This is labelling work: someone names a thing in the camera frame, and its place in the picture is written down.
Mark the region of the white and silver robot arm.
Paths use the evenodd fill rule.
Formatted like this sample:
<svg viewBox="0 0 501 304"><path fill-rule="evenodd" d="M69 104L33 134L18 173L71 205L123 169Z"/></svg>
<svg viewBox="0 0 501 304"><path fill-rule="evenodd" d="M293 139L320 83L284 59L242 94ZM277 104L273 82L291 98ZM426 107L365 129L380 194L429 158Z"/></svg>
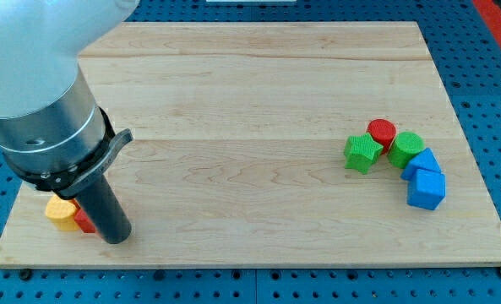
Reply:
<svg viewBox="0 0 501 304"><path fill-rule="evenodd" d="M0 0L0 148L38 190L74 198L132 140L115 132L78 63L139 0Z"/></svg>

